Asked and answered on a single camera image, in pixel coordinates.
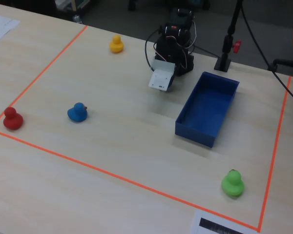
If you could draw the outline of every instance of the green rubber duck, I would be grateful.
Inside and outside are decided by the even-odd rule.
[[[244,183],[241,180],[241,174],[237,170],[232,169],[221,182],[221,187],[224,192],[230,196],[240,196],[244,191]]]

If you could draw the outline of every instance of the cable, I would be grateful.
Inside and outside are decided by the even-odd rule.
[[[182,65],[182,63],[180,63],[180,65],[182,66],[182,68],[183,69],[187,69],[187,67],[188,67],[188,65],[187,65],[187,56],[186,56],[186,53],[185,53],[185,51],[184,51],[184,49],[183,48],[181,48],[181,50],[182,50],[182,52],[184,52],[184,55],[185,55],[185,60],[186,60],[186,67],[184,67],[183,65]]]
[[[151,33],[150,36],[148,36],[148,38],[146,39],[146,44],[145,44],[146,61],[147,61],[148,66],[151,68],[151,70],[152,70],[153,72],[154,72],[154,69],[151,67],[151,64],[150,64],[150,62],[148,61],[148,58],[147,58],[147,42],[148,42],[148,40],[150,40],[150,38],[151,38],[156,32],[158,32],[158,29],[156,29],[153,33]]]
[[[241,12],[242,12],[242,16],[243,16],[243,18],[244,18],[245,24],[246,24],[246,26],[247,26],[247,28],[248,28],[248,30],[249,30],[249,32],[250,32],[250,35],[251,35],[251,37],[252,37],[252,39],[253,39],[253,41],[254,41],[254,43],[255,43],[255,45],[256,45],[258,51],[259,51],[259,53],[260,53],[261,56],[263,57],[263,59],[264,59],[265,63],[267,64],[267,66],[269,67],[270,65],[269,65],[269,63],[268,63],[268,60],[266,59],[266,57],[265,57],[263,51],[262,51],[261,48],[259,47],[259,45],[258,45],[258,43],[257,43],[257,41],[256,41],[256,39],[255,39],[255,37],[254,37],[253,32],[251,31],[250,25],[249,25],[249,23],[248,23],[248,21],[247,21],[247,19],[246,19],[245,13],[244,13],[243,6],[241,6]],[[278,77],[278,75],[277,75],[275,72],[273,72],[273,71],[272,71],[272,73],[273,73],[274,76],[278,79],[278,81],[282,84],[282,86],[286,89],[286,91],[288,91],[288,93],[293,97],[292,92],[291,92],[291,91],[287,88],[287,86],[282,82],[282,80]]]
[[[161,57],[165,62],[167,62],[167,60],[157,52],[157,50],[155,49],[155,45],[156,43],[153,44],[153,49],[155,50],[155,53],[157,53],[159,57]]]
[[[194,24],[195,38],[194,38],[194,40],[193,40],[193,43],[192,43],[190,46],[186,47],[185,49],[189,49],[191,46],[194,45],[194,43],[195,43],[195,41],[196,41],[196,26],[195,26],[195,22],[194,22],[193,20],[192,20],[192,22],[193,22],[193,24]]]
[[[202,50],[202,51],[204,51],[204,52],[206,52],[206,53],[208,53],[208,54],[210,54],[210,55],[213,55],[213,56],[215,56],[216,58],[219,58],[218,55],[216,55],[216,54],[214,54],[214,53],[212,53],[212,52],[210,52],[210,51],[208,51],[208,50],[205,50],[205,49],[203,49],[203,48],[200,47],[200,46],[194,45],[194,47],[195,47],[195,48],[198,48],[199,50]]]

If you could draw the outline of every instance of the orange boundary line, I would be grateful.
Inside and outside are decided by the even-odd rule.
[[[69,44],[67,44],[61,51],[60,53],[39,73],[39,75],[32,81],[30,82],[30,84],[16,97],[16,99],[9,105],[12,106],[15,104],[15,102],[17,102],[21,96],[24,95],[24,93],[41,77],[41,75],[43,73],[45,73],[45,71],[61,56],[61,54],[85,31],[85,29],[87,28],[88,26],[85,26],[72,40]],[[289,77],[288,79],[288,84],[287,84],[287,88],[290,87],[290,83],[291,83],[291,76]],[[262,223],[263,223],[263,218],[264,218],[264,213],[265,213],[265,208],[266,208],[266,204],[267,204],[267,199],[268,199],[268,194],[269,194],[269,188],[270,188],[270,183],[271,183],[271,179],[272,179],[272,173],[273,173],[273,167],[274,167],[274,161],[275,161],[275,156],[276,156],[276,152],[277,152],[277,147],[278,147],[278,142],[279,142],[279,135],[280,135],[280,130],[281,130],[281,125],[282,125],[282,119],[283,119],[283,114],[284,114],[284,109],[285,109],[285,104],[286,104],[286,101],[287,101],[287,96],[288,96],[288,92],[285,92],[284,94],[284,99],[283,99],[283,104],[282,104],[282,109],[281,109],[281,113],[280,113],[280,118],[279,118],[279,123],[278,123],[278,128],[277,128],[277,133],[276,133],[276,137],[275,137],[275,142],[274,142],[274,147],[273,147],[273,153],[272,153],[272,160],[271,160],[271,164],[270,164],[270,169],[269,169],[269,175],[268,175],[268,180],[267,180],[267,185],[266,185],[266,190],[265,190],[265,196],[264,196],[264,201],[263,201],[263,205],[262,205],[262,209],[261,209],[261,214],[260,214],[260,219],[259,219],[259,223],[258,223],[258,227],[254,227],[254,226],[251,226],[247,223],[244,223],[244,222],[241,222],[239,220],[236,220],[234,218],[231,218],[231,217],[228,217],[228,216],[225,216],[223,214],[220,214],[220,213],[217,213],[215,211],[212,211],[212,210],[209,210],[207,208],[204,208],[204,207],[201,207],[201,206],[198,206],[198,205],[195,205],[193,203],[190,203],[188,201],[185,201],[185,200],[182,200],[180,198],[177,198],[177,197],[174,197],[174,196],[171,196],[169,194],[166,194],[166,193],[163,193],[163,192],[160,192],[156,189],[153,189],[151,187],[148,187],[148,186],[145,186],[143,184],[140,184],[138,182],[135,182],[133,180],[130,180],[130,179],[127,179],[127,178],[124,178],[120,175],[117,175],[117,174],[114,174],[114,173],[111,173],[111,172],[108,172],[104,169],[101,169],[101,168],[98,168],[98,167],[95,167],[95,166],[92,166],[90,164],[87,164],[85,162],[82,162],[82,161],[79,161],[79,160],[76,160],[74,158],[71,158],[71,157],[67,157],[65,155],[61,155],[59,153],[56,153],[54,151],[51,151],[51,150],[48,150],[48,149],[45,149],[43,147],[40,147],[40,146],[37,146],[37,145],[34,145],[32,143],[29,143],[27,141],[24,141],[24,140],[21,140],[21,139],[18,139],[16,137],[13,137],[13,136],[10,136],[8,134],[5,134],[5,133],[2,133],[0,132],[0,135],[1,136],[4,136],[4,137],[7,137],[7,138],[10,138],[10,139],[13,139],[13,140],[16,140],[20,143],[23,143],[23,144],[26,144],[26,145],[29,145],[33,148],[36,148],[36,149],[39,149],[39,150],[42,150],[44,152],[47,152],[49,154],[52,154],[52,155],[55,155],[55,156],[58,156],[58,157],[61,157],[61,158],[64,158],[66,160],[69,160],[69,161],[72,161],[72,162],[75,162],[77,164],[80,164],[80,165],[83,165],[85,167],[88,167],[88,168],[91,168],[93,170],[96,170],[96,171],[99,171],[101,173],[104,173],[106,175],[109,175],[109,176],[112,176],[112,177],[115,177],[117,179],[120,179],[120,180],[123,180],[125,182],[128,182],[130,184],[133,184],[133,185],[136,185],[140,188],[143,188],[143,189],[146,189],[146,190],[149,190],[151,192],[154,192],[156,194],[159,194],[159,195],[162,195],[162,196],[165,196],[167,198],[170,198],[172,200],[175,200],[175,201],[178,201],[178,202],[181,202],[181,203],[184,203],[186,205],[189,205],[189,206],[192,206],[194,208],[197,208],[197,209],[200,209],[202,211],[205,211],[205,212],[208,212],[208,213],[211,213],[213,215],[216,215],[216,216],[219,216],[221,218],[224,218],[224,219],[227,219],[229,221],[232,221],[232,222],[235,222],[237,224],[240,224],[242,226],[245,226],[247,228],[250,228],[252,230],[255,230],[257,231],[258,233],[261,232],[261,227],[262,227]]]
[[[85,26],[74,38],[73,40],[70,41],[69,44],[66,45],[66,47],[64,47],[61,52],[56,55],[56,57],[42,70],[42,72],[39,73],[39,75],[32,81],[30,82],[30,84],[17,96],[17,98],[9,105],[13,106],[15,102],[17,102],[17,100],[20,99],[21,96],[23,96],[23,94],[39,79],[39,77],[42,76],[43,73],[45,73],[45,71],[55,62],[55,60],[57,60],[59,58],[59,56],[61,56],[61,54],[63,54],[63,52],[65,50],[67,50],[67,48],[86,30],[88,26]]]
[[[98,172],[104,173],[104,174],[106,174],[106,175],[112,176],[112,177],[114,177],[114,178],[120,179],[120,180],[125,181],[125,182],[128,182],[128,183],[130,183],[130,184],[136,185],[136,186],[138,186],[138,187],[140,187],[140,188],[143,188],[143,189],[149,190],[149,191],[154,192],[154,193],[156,193],[156,194],[159,194],[159,195],[165,196],[165,197],[170,198],[170,199],[172,199],[172,200],[175,200],[175,201],[178,201],[178,202],[184,203],[184,204],[186,204],[186,205],[192,206],[192,207],[194,207],[194,208],[197,208],[197,209],[200,209],[200,210],[202,210],[202,211],[205,211],[205,212],[211,213],[211,214],[213,214],[213,215],[219,216],[219,217],[221,217],[221,218],[227,219],[227,220],[229,220],[229,221],[235,222],[235,223],[237,223],[237,224],[240,224],[240,225],[242,225],[242,226],[245,226],[245,227],[247,227],[247,228],[250,228],[250,229],[253,229],[253,230],[257,231],[257,228],[256,228],[256,227],[253,227],[253,226],[251,226],[251,225],[249,225],[249,224],[247,224],[247,223],[243,223],[243,222],[241,222],[241,221],[239,221],[239,220],[236,220],[236,219],[234,219],[234,218],[230,218],[230,217],[228,217],[228,216],[225,216],[225,215],[223,215],[223,214],[217,213],[217,212],[215,212],[215,211],[212,211],[212,210],[206,209],[206,208],[204,208],[204,207],[201,207],[201,206],[195,205],[195,204],[193,204],[193,203],[190,203],[190,202],[188,202],[188,201],[182,200],[182,199],[180,199],[180,198],[177,198],[177,197],[171,196],[171,195],[169,195],[169,194],[163,193],[163,192],[161,192],[161,191],[158,191],[158,190],[156,190],[156,189],[150,188],[150,187],[148,187],[148,186],[145,186],[145,185],[140,184],[140,183],[138,183],[138,182],[135,182],[135,181],[133,181],[133,180],[130,180],[130,179],[124,178],[124,177],[122,177],[122,176],[120,176],[120,175],[117,175],[117,174],[114,174],[114,173],[112,173],[112,172],[108,172],[108,171],[106,171],[106,170],[104,170],[104,169],[101,169],[101,168],[98,168],[98,167],[92,166],[92,165],[90,165],[90,164],[88,164],[88,163],[85,163],[85,162],[79,161],[79,160],[74,159],[74,158],[71,158],[71,157],[67,157],[67,156],[65,156],[65,155],[61,155],[61,154],[56,153],[56,152],[54,152],[54,151],[51,151],[51,150],[45,149],[45,148],[40,147],[40,146],[38,146],[38,145],[34,145],[34,144],[32,144],[32,143],[29,143],[29,142],[27,142],[27,141],[24,141],[24,140],[18,139],[18,138],[14,137],[14,136],[10,136],[10,135],[5,134],[5,133],[2,133],[2,132],[0,132],[0,135],[1,135],[1,136],[4,136],[4,137],[7,137],[7,138],[10,138],[10,139],[13,139],[13,140],[16,140],[16,141],[18,141],[18,142],[20,142],[20,143],[23,143],[23,144],[25,144],[25,145],[29,145],[29,146],[31,146],[31,147],[33,147],[33,148],[36,148],[36,149],[39,149],[39,150],[45,151],[45,152],[47,152],[47,153],[49,153],[49,154],[52,154],[52,155],[55,155],[55,156],[58,156],[58,157],[64,158],[64,159],[69,160],[69,161],[71,161],[71,162],[75,162],[75,163],[80,164],[80,165],[82,165],[82,166],[85,166],[85,167],[91,168],[91,169],[96,170],[96,171],[98,171]]]
[[[292,79],[292,77],[289,77],[287,88],[290,87],[291,79]],[[287,96],[288,96],[288,92],[285,91],[284,98],[283,98],[283,103],[282,103],[282,109],[281,109],[280,118],[279,118],[279,123],[278,123],[278,128],[277,128],[277,133],[275,135],[274,147],[273,147],[273,152],[272,152],[272,161],[271,161],[271,164],[270,164],[270,169],[269,169],[269,174],[268,174],[268,180],[267,180],[267,185],[266,185],[266,191],[265,191],[263,206],[262,206],[262,210],[261,210],[260,218],[259,218],[259,223],[258,223],[257,232],[259,232],[259,233],[261,231],[262,224],[263,224],[264,213],[265,213],[265,208],[266,208],[268,194],[269,194],[270,182],[272,180],[273,166],[274,166],[275,156],[277,154],[280,130],[281,130],[281,125],[282,125],[282,119],[283,119],[285,104],[287,102]]]

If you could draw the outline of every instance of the yellow rubber duck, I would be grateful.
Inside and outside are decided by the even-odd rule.
[[[115,35],[113,36],[113,40],[109,44],[109,48],[113,53],[121,52],[124,48],[124,44],[122,43],[121,36]]]

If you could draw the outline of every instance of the blue box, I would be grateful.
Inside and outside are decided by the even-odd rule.
[[[238,85],[203,72],[176,120],[175,134],[213,147]]]

